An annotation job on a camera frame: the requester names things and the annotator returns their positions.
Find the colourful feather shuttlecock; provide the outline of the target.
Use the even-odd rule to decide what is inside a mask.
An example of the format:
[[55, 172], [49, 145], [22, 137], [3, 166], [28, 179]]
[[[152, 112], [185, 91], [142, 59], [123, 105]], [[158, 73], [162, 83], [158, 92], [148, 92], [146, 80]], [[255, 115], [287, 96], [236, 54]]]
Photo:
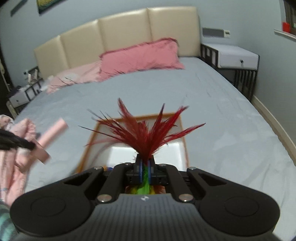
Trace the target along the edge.
[[103, 149], [106, 149], [110, 145], [120, 143], [133, 148], [142, 158], [144, 179], [142, 184], [138, 184], [133, 187], [129, 186], [128, 194], [164, 194], [165, 188], [162, 185], [151, 184], [148, 181], [147, 162], [149, 158], [153, 156], [153, 154], [163, 145], [166, 145], [168, 142], [178, 138], [182, 138], [205, 124], [202, 123], [191, 126], [177, 133], [170, 133], [171, 129], [175, 127], [175, 123], [181, 113], [188, 109], [188, 107], [179, 107], [172, 116], [163, 120], [163, 111], [165, 107], [163, 105], [153, 126], [149, 128], [145, 120], [137, 121], [136, 117], [127, 110], [121, 98], [119, 98], [117, 102], [123, 124], [120, 124], [116, 119], [110, 117], [108, 114], [105, 114], [103, 118], [99, 116], [97, 122], [100, 125], [107, 126], [111, 133], [107, 134], [97, 130], [92, 130], [94, 133], [101, 134], [106, 138], [98, 141], [90, 141], [87, 146], [104, 143], [105, 146]]

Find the pink tube box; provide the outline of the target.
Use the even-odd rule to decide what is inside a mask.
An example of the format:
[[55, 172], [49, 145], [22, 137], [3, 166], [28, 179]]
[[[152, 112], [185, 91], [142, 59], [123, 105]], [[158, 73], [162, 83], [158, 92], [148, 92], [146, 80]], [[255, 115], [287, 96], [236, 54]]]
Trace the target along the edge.
[[17, 166], [21, 173], [27, 172], [35, 161], [45, 163], [49, 160], [50, 155], [46, 151], [46, 148], [52, 144], [63, 132], [68, 128], [67, 123], [62, 119], [51, 126], [38, 140], [33, 140], [35, 147], [32, 151], [22, 151], [21, 159], [17, 162]]

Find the orange rimmed white box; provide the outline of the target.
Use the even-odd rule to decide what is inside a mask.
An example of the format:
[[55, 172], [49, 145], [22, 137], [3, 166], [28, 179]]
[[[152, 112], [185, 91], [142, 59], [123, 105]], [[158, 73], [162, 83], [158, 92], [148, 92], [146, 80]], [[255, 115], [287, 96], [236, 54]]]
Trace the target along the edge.
[[137, 155], [147, 162], [170, 164], [179, 170], [189, 167], [188, 151], [181, 121], [181, 108], [176, 113], [133, 116], [126, 110], [119, 118], [103, 115], [97, 119], [76, 169], [80, 173], [94, 166], [114, 167], [135, 162]]

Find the pink crumpled blanket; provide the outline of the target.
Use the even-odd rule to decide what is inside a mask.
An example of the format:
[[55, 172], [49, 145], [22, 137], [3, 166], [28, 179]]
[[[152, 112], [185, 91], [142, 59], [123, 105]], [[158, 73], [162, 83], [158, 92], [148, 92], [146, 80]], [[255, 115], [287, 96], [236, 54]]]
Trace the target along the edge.
[[[15, 124], [10, 132], [27, 141], [36, 137], [36, 126], [28, 118]], [[7, 206], [20, 197], [25, 190], [27, 171], [21, 172], [20, 167], [29, 161], [29, 150], [12, 149], [1, 151], [1, 201]]]

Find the white left nightstand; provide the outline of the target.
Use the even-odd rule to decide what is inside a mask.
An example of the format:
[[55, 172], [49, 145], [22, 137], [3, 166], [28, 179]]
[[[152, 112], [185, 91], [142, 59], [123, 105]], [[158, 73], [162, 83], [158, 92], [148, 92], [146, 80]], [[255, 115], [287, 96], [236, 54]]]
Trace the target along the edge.
[[25, 86], [17, 86], [10, 95], [8, 104], [16, 114], [20, 112], [41, 92], [44, 83], [39, 67], [36, 66], [23, 73]]

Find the white nightstand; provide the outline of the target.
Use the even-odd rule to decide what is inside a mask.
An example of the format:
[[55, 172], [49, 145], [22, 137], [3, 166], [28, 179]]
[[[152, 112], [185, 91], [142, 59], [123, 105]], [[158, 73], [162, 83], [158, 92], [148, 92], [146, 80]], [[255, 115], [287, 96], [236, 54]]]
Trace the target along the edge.
[[41, 92], [44, 83], [39, 67], [36, 66], [23, 73], [25, 86], [17, 86], [10, 95], [8, 104], [16, 114], [20, 112]]
[[201, 60], [215, 70], [234, 71], [229, 82], [248, 100], [252, 100], [259, 69], [260, 56], [238, 46], [201, 44]]

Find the teal striped sleeve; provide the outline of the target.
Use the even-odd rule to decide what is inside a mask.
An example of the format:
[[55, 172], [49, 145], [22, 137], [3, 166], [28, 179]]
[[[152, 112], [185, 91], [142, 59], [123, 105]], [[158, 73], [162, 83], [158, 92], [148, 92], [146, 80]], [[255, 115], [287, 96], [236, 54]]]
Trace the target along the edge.
[[18, 235], [18, 232], [11, 221], [10, 209], [4, 202], [2, 202], [2, 200], [0, 204], [0, 212], [0, 238], [2, 241], [14, 240]]

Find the grey bed sheet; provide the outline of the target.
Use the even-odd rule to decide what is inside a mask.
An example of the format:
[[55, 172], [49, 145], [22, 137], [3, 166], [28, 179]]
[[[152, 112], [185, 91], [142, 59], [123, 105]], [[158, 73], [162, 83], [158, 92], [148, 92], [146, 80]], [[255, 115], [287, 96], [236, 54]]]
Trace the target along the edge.
[[295, 165], [269, 124], [223, 76], [198, 58], [181, 58], [183, 70], [148, 70], [104, 82], [75, 84], [40, 93], [18, 116], [45, 132], [58, 119], [67, 131], [48, 148], [51, 159], [35, 164], [25, 190], [71, 175], [95, 126], [93, 116], [116, 118], [118, 99], [133, 115], [167, 113], [186, 106], [184, 128], [190, 165], [270, 195], [280, 207], [274, 230], [282, 240], [295, 237]]

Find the light pink pillow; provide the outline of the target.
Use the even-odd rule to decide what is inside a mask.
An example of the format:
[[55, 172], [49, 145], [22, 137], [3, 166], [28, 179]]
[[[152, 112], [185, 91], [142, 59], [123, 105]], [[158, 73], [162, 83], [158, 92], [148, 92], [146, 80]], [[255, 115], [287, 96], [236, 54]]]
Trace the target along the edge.
[[85, 84], [90, 82], [100, 82], [101, 61], [78, 66], [58, 73], [50, 78], [47, 85], [47, 93], [54, 93], [64, 87], [74, 84]]

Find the beige padded headboard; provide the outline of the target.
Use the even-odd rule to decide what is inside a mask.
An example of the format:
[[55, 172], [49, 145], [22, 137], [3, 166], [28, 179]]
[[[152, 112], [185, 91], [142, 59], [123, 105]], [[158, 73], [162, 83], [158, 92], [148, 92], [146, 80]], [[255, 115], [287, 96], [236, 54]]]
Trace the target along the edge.
[[181, 57], [201, 55], [200, 24], [194, 6], [138, 9], [90, 21], [34, 49], [41, 76], [98, 60], [107, 51], [162, 38], [176, 39]]

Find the white right nightstand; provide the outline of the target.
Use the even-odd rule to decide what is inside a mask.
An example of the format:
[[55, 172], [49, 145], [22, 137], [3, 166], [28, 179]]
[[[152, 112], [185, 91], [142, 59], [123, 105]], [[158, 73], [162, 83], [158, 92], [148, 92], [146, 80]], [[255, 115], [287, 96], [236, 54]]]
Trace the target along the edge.
[[229, 82], [248, 100], [252, 100], [259, 69], [260, 56], [238, 46], [201, 44], [201, 60], [215, 70], [234, 71]]

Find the red cup on sill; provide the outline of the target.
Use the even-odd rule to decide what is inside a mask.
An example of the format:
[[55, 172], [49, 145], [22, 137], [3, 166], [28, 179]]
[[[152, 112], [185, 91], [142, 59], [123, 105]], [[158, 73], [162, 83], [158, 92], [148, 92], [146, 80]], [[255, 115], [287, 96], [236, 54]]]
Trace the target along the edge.
[[286, 33], [291, 33], [291, 26], [287, 22], [282, 23], [282, 31]]

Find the framed wall picture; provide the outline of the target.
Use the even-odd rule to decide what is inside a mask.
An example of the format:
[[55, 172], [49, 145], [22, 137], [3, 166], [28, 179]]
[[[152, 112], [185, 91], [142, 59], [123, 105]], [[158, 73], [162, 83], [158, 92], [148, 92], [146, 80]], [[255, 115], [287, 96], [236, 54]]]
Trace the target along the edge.
[[38, 13], [42, 14], [63, 1], [64, 0], [36, 0]]

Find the wall air conditioner panel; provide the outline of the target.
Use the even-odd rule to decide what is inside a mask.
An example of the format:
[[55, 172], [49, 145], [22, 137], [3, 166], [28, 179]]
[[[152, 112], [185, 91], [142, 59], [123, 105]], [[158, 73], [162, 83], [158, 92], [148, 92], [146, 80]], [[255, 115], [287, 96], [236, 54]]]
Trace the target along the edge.
[[204, 37], [230, 38], [230, 31], [224, 29], [202, 28]]

